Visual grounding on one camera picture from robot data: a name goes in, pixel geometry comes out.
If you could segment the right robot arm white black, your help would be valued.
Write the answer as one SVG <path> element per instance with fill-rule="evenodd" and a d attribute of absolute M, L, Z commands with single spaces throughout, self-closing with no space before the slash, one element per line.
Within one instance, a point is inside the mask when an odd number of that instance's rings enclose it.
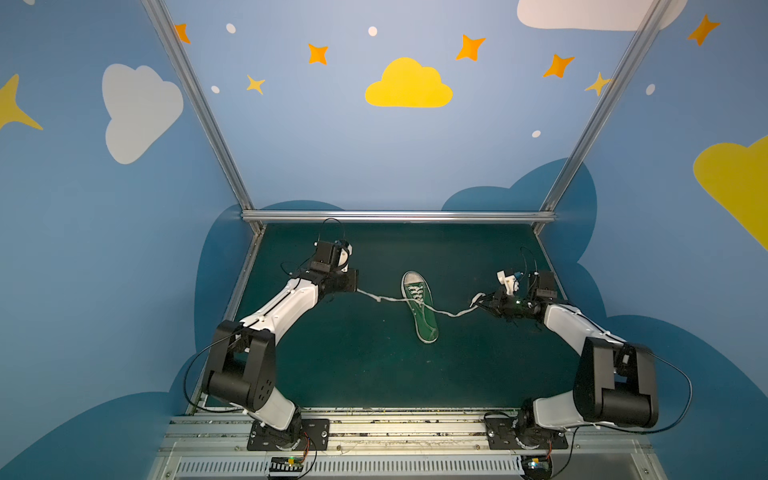
<path fill-rule="evenodd" d="M 529 319 L 558 335 L 579 363 L 573 387 L 524 408 L 522 427 L 563 431 L 583 424 L 651 428 L 659 417 L 653 352 L 603 329 L 577 307 L 522 299 L 504 290 L 472 304 L 497 318 Z"/>

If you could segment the green canvas sneaker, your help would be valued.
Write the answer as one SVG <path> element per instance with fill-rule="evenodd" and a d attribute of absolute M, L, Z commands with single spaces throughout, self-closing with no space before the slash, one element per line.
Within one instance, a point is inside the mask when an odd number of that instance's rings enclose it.
<path fill-rule="evenodd" d="M 432 344 L 439 337 L 433 298 L 426 279 L 415 271 L 406 272 L 401 279 L 401 294 L 414 318 L 417 337 L 425 344 Z"/>

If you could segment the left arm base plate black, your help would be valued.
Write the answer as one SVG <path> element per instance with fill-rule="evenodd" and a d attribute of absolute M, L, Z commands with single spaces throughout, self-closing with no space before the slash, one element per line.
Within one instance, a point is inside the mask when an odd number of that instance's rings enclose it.
<path fill-rule="evenodd" d="M 325 451 L 328 448 L 330 421 L 328 419 L 294 419 L 286 430 L 278 430 L 255 420 L 248 435 L 248 451 Z"/>

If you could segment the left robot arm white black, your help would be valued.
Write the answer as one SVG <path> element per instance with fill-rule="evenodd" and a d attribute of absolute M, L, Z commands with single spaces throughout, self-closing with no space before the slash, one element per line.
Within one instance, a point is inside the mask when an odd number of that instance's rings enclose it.
<path fill-rule="evenodd" d="M 217 327 L 201 390 L 237 406 L 277 431 L 290 430 L 297 406 L 277 389 L 276 347 L 298 319 L 327 294 L 357 290 L 358 271 L 306 271 L 255 313 Z"/>

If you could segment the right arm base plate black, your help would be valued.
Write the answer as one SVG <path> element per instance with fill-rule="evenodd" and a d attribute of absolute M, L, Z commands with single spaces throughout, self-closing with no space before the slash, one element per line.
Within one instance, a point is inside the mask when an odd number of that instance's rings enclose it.
<path fill-rule="evenodd" d="M 533 421 L 491 414 L 483 418 L 491 450 L 565 450 L 564 432 L 542 428 Z"/>

